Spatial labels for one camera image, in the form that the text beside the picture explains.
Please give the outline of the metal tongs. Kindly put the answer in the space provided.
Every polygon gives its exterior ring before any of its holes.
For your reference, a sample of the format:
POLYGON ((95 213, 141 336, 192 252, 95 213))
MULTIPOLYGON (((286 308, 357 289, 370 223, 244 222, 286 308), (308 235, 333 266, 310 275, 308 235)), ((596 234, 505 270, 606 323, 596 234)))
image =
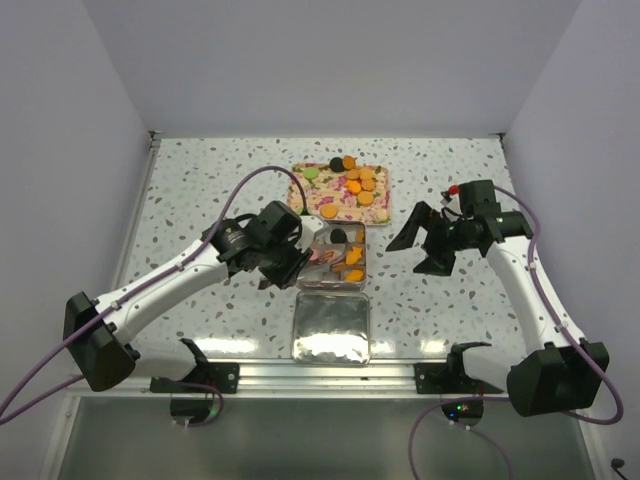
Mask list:
POLYGON ((347 267, 345 256, 349 244, 325 244, 314 242, 311 246, 312 255, 303 268, 304 272, 332 271, 340 272, 347 267))

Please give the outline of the black round cookie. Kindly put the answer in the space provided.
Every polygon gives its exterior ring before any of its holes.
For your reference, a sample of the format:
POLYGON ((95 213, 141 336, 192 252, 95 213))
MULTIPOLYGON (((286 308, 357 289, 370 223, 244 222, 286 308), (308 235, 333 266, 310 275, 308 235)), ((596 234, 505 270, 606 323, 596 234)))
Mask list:
POLYGON ((329 167, 335 173, 341 173, 345 171, 343 159, 341 157, 333 157, 329 162, 329 167))
POLYGON ((331 231, 330 240, 333 244, 344 244, 348 241, 345 231, 341 228, 335 228, 331 231))

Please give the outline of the square cookie tin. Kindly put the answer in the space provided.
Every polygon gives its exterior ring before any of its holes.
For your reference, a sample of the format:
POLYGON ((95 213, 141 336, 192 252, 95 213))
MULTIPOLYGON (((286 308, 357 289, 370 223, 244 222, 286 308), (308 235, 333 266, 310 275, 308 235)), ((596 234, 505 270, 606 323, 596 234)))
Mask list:
POLYGON ((300 272, 300 290, 363 291, 367 279, 366 227, 357 221, 330 221, 311 244, 300 272))

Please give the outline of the green round cookie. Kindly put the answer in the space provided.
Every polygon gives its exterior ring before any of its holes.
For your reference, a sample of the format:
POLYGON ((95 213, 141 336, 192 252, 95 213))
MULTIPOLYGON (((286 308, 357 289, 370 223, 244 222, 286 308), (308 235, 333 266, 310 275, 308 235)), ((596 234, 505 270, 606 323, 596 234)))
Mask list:
POLYGON ((319 172, 316 168, 314 167, 309 167, 306 168, 303 171, 303 176, 307 179, 307 180, 312 180, 314 178, 316 178, 318 176, 319 172))

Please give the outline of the orange fish cookie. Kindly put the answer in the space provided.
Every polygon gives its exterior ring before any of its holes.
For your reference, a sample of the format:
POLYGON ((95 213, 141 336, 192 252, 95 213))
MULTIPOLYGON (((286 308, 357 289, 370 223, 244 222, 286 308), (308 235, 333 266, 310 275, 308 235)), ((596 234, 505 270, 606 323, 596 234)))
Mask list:
POLYGON ((347 265, 355 265, 363 258, 363 249, 357 246, 353 246, 345 256, 345 263, 347 265))

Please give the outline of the orange star cookie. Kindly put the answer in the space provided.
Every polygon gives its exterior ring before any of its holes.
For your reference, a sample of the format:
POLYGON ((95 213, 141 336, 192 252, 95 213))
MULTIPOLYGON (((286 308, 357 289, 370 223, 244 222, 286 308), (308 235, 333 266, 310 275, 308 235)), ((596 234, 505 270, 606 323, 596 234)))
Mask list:
POLYGON ((365 273, 360 269, 352 269, 349 270, 345 276, 344 280, 347 282, 360 282, 364 279, 365 273))

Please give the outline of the black round cookie front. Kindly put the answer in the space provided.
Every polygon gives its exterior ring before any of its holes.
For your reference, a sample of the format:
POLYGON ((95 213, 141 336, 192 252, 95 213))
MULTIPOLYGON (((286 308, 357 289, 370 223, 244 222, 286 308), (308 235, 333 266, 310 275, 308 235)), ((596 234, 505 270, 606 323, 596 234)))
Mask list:
POLYGON ((341 173, 345 171, 343 159, 341 157, 333 157, 329 162, 329 167, 335 173, 341 173))

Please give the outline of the silver tin lid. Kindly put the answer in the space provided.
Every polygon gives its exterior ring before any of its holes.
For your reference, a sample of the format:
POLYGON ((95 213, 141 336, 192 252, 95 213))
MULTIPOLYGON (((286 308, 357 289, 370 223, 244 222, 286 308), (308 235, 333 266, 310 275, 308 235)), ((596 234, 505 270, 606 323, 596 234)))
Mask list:
POLYGON ((370 300, 362 292, 302 291, 296 297, 292 359, 360 367, 370 361, 370 300))

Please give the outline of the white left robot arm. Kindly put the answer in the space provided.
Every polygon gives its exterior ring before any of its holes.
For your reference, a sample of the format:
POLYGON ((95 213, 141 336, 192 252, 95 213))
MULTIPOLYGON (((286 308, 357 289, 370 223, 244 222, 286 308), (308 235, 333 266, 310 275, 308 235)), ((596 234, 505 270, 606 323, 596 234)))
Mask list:
POLYGON ((215 384, 215 369, 196 343, 136 347, 148 325, 199 291, 241 272, 261 273, 262 288, 293 286, 326 223, 279 201, 259 214, 223 219, 175 258, 126 287, 95 299, 80 292, 65 305, 63 339, 90 389, 103 392, 130 377, 193 393, 215 384))

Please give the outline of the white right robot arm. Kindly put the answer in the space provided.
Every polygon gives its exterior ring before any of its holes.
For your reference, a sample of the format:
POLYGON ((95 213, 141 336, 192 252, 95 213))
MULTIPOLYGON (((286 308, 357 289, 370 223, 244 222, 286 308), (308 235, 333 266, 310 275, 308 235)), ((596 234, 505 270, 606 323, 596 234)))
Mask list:
POLYGON ((523 357, 510 357, 488 342, 455 344, 437 382, 461 393, 488 384, 507 393, 523 417, 576 414, 593 405, 609 353, 603 343, 587 339, 555 293, 537 254, 540 228, 533 214, 503 210, 496 198, 500 190, 490 180, 476 180, 450 187, 441 208, 417 203, 386 249, 409 249, 425 230, 426 257, 413 271, 441 277, 452 274, 457 253, 478 251, 519 321, 523 357))

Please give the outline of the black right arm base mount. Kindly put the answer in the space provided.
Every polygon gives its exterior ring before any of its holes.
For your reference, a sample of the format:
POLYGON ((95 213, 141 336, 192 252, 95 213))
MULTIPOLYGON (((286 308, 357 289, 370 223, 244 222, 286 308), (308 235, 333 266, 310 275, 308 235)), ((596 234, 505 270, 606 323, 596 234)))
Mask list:
POLYGON ((462 353, 467 345, 453 345, 442 362, 413 364, 414 384, 418 394, 497 394, 503 390, 469 377, 463 367, 462 353))

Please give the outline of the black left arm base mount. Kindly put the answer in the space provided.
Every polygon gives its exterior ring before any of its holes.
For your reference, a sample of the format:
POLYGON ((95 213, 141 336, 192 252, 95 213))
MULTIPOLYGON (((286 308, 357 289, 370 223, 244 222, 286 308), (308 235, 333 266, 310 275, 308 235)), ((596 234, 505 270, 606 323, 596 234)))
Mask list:
POLYGON ((221 394, 235 394, 240 379, 240 365, 235 362, 213 362, 196 366, 186 377, 173 381, 165 378, 152 378, 152 393, 187 394, 210 393, 207 387, 221 394))

